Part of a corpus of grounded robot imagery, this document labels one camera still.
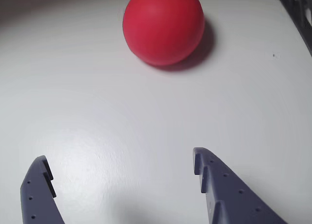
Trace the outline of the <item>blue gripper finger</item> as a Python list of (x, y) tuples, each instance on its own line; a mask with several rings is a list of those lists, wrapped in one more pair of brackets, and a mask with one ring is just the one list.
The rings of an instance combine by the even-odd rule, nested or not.
[(203, 147), (193, 149), (194, 174), (206, 195), (211, 224), (284, 224), (220, 158)]
[(47, 158), (42, 155), (32, 162), (20, 187), (24, 224), (62, 224), (64, 220), (54, 201), (53, 175)]

